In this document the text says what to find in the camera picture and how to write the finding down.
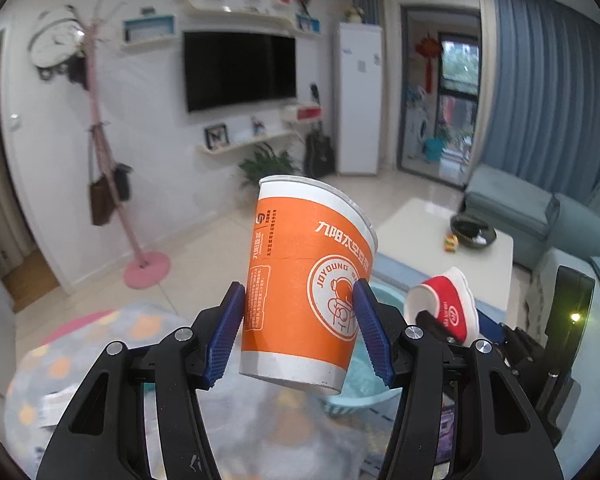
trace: circular logo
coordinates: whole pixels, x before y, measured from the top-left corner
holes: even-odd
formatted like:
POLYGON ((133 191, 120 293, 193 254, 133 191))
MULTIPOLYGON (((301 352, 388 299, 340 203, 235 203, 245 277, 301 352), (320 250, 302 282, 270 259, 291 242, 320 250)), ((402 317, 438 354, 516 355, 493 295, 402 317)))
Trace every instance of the circular logo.
POLYGON ((451 323, 452 326, 458 326, 458 322, 460 321, 460 316, 458 316, 458 311, 456 310, 456 308, 453 305, 449 305, 448 316, 449 316, 449 323, 451 323))
POLYGON ((333 335, 351 341, 358 331, 353 313, 353 284, 358 280, 356 266, 344 256, 331 254, 311 269, 306 284, 314 314, 333 335))

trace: television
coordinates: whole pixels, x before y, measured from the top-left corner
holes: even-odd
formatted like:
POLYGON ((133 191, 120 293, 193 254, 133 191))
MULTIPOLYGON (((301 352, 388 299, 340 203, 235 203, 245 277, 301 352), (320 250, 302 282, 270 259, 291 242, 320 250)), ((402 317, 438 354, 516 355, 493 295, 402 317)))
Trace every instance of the television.
POLYGON ((296 97, 296 40, 250 32, 184 32, 189 112, 296 97))

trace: red lantern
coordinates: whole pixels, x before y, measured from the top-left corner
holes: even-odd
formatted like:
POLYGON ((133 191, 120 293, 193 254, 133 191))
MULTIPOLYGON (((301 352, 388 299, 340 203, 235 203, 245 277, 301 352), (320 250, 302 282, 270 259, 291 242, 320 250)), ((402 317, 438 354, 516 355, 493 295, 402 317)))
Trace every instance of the red lantern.
POLYGON ((433 90, 433 67, 431 65, 431 60, 442 54, 442 46, 427 33, 427 37, 422 38, 420 43, 416 45, 416 52, 427 59, 427 79, 425 90, 427 91, 427 94, 430 94, 433 90))

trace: pink coat rack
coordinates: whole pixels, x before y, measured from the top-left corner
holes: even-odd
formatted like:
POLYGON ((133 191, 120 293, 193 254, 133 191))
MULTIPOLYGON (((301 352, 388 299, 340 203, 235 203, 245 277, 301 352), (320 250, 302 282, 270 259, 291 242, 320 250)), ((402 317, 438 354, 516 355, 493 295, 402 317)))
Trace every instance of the pink coat rack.
POLYGON ((91 135, 93 136, 93 145, 95 146, 98 168, 107 179, 109 190, 116 206, 116 211, 120 216, 120 222, 134 252, 134 260, 126 266, 123 279, 126 286, 129 288, 144 289, 160 283, 160 281, 169 273, 171 261, 164 253, 157 251, 149 253, 142 252, 136 234, 131 227, 131 222, 126 214, 125 206, 120 200, 118 189, 116 188, 116 183, 113 178, 114 159, 102 126, 102 116, 100 114, 100 105, 98 103, 98 83, 96 81, 96 41, 98 39, 98 29, 101 24, 105 23, 98 18, 100 3, 101 1, 98 0, 91 25, 84 25, 80 22, 79 17, 76 16, 85 31, 84 55, 86 57, 86 76, 91 123, 93 124, 91 135))

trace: brown bag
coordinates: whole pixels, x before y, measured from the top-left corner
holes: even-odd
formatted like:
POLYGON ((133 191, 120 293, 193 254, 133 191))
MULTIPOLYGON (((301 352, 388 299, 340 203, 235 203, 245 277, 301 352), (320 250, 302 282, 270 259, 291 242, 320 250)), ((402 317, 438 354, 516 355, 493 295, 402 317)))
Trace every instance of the brown bag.
POLYGON ((111 214, 116 208, 113 202, 107 177, 100 174, 100 178, 93 181, 93 134, 89 140, 89 202, 91 205, 91 223, 102 226, 109 223, 111 214))

